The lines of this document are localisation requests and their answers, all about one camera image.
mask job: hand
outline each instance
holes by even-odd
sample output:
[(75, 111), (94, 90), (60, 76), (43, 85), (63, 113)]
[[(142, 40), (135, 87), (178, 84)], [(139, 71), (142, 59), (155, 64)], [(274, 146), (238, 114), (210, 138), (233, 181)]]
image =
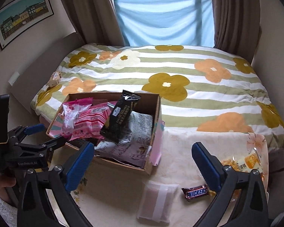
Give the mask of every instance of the hand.
[(13, 187), (15, 185), (15, 178), (0, 174), (0, 198), (8, 204), (11, 204), (11, 199), (8, 197), (8, 193), (6, 192), (5, 187)]

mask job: light blue cloth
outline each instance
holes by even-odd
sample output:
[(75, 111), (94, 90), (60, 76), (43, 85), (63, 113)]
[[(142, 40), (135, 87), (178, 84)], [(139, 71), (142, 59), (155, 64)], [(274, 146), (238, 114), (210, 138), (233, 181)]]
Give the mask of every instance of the light blue cloth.
[(214, 46), (211, 0), (114, 0), (127, 46)]

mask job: curtain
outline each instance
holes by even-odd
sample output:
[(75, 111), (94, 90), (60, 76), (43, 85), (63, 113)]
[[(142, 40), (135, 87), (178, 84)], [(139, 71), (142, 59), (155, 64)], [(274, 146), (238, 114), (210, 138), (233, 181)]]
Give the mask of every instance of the curtain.
[(114, 3), (127, 46), (172, 43), (214, 47), (211, 0), (114, 0)]
[(61, 0), (76, 32), (86, 43), (124, 46), (113, 0)]
[(260, 0), (213, 0), (215, 48), (251, 63), (260, 31)]

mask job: white flower pattern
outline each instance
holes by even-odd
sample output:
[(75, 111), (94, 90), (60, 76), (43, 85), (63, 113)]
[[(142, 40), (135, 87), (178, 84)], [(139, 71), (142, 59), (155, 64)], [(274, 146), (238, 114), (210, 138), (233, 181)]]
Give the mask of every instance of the white flower pattern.
[(170, 87), (170, 86), (171, 86), (171, 83), (164, 82), (164, 83), (162, 84), (162, 86), (163, 86), (163, 87)]
[(83, 61), (85, 61), (85, 60), (86, 60), (85, 57), (81, 57), (81, 58), (79, 59), (79, 62), (83, 62)]
[(112, 67), (114, 69), (120, 70), (128, 66), (139, 64), (139, 55), (140, 52), (138, 51), (125, 50), (111, 60), (111, 63), (113, 65)]

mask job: headboard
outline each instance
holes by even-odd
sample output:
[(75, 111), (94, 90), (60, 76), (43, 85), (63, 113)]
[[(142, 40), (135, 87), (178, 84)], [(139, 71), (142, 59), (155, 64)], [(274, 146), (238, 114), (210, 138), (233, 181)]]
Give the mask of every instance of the headboard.
[(30, 112), (30, 102), (36, 93), (49, 80), (61, 61), (71, 51), (84, 43), (76, 32), (51, 45), (43, 54), (33, 61), (13, 84), (11, 93)]

